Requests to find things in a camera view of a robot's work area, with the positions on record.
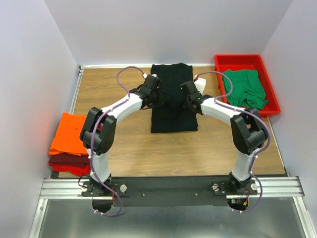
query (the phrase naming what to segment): wooden floor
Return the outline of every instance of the wooden floor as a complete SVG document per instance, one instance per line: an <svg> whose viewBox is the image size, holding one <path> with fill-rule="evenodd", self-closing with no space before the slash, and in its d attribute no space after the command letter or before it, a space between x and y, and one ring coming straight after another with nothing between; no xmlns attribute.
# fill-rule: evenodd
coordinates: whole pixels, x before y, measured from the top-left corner
<svg viewBox="0 0 317 238"><path fill-rule="evenodd" d="M125 96L116 83L120 69L85 69L74 114L87 115L91 107L102 108ZM194 75L213 67L194 68ZM150 68L143 68L150 73ZM216 75L204 75L204 93L219 95ZM128 69L120 81L132 89L143 83L139 71ZM188 176L227 175L235 165L237 150L231 129L212 117L197 115L198 131L150 133L152 110L136 112L117 125L114 145L109 151L109 168L113 176ZM259 155L256 174L285 173L275 141Z"/></svg>

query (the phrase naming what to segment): fabric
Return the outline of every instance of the fabric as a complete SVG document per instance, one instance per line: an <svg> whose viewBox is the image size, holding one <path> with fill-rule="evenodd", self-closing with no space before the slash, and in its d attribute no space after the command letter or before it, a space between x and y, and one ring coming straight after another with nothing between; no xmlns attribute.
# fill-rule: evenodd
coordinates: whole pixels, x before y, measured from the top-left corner
<svg viewBox="0 0 317 238"><path fill-rule="evenodd" d="M266 94L259 81L257 70L239 70L224 72L232 81L233 91L227 96L229 104L237 107L254 107L263 109L268 100L265 100ZM223 76L222 82L225 92L228 93L231 89L230 83Z"/></svg>
<svg viewBox="0 0 317 238"><path fill-rule="evenodd" d="M152 109L151 133L197 130L196 114L183 107L185 99L179 86L193 80L193 67L183 63L153 64L151 74L162 80L159 91L162 106Z"/></svg>
<svg viewBox="0 0 317 238"><path fill-rule="evenodd" d="M61 153L57 155L52 155L50 157L49 163L60 164L60 165L74 165L80 168L84 168L89 164L88 155L70 155L67 153Z"/></svg>
<svg viewBox="0 0 317 238"><path fill-rule="evenodd" d="M83 128L85 116L76 116L63 113L55 138L50 147L49 155L68 153L72 155L88 155L83 142L80 140L80 132Z"/></svg>
<svg viewBox="0 0 317 238"><path fill-rule="evenodd" d="M80 168L73 165L59 165L54 163L49 163L52 166L54 172L71 172L74 175L82 176L88 175L90 173L90 165L86 165L84 168Z"/></svg>

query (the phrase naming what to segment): folded orange towel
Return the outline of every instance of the folded orange towel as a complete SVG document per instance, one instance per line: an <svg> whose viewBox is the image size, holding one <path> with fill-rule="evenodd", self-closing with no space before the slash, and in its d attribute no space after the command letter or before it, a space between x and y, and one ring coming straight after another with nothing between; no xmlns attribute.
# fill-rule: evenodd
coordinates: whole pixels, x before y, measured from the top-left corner
<svg viewBox="0 0 317 238"><path fill-rule="evenodd" d="M63 113L59 126L50 147L49 155L68 153L72 155L88 155L80 132L85 123L85 116Z"/></svg>

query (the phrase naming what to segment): white backdrop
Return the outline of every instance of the white backdrop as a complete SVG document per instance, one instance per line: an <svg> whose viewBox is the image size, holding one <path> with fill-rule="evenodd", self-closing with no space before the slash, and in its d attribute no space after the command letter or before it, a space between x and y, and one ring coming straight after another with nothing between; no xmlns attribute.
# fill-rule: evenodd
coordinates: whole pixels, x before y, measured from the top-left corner
<svg viewBox="0 0 317 238"><path fill-rule="evenodd" d="M28 237L77 64L43 0L0 2L0 237Z"/></svg>
<svg viewBox="0 0 317 238"><path fill-rule="evenodd" d="M45 0L80 65L260 54L291 0Z"/></svg>
<svg viewBox="0 0 317 238"><path fill-rule="evenodd" d="M286 169L299 176L304 201L317 227L317 2L294 0L263 59L281 114L273 129Z"/></svg>

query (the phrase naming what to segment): red plastic bin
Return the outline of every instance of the red plastic bin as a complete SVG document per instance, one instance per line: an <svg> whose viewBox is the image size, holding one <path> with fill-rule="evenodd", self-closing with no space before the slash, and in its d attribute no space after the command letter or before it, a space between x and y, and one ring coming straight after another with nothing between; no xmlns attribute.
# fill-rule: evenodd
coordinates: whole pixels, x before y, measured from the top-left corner
<svg viewBox="0 0 317 238"><path fill-rule="evenodd" d="M278 105L273 87L268 78L267 72L265 70L261 56L259 55L215 55L215 69L219 72L225 72L227 70L237 71L242 69L255 69L259 73L259 81L266 93L266 98L268 103L265 107L260 110L261 117L269 117L274 114L281 112ZM220 93L224 95L224 87L222 83L222 77L220 74L217 75ZM224 103L227 103L226 98L222 98Z"/></svg>

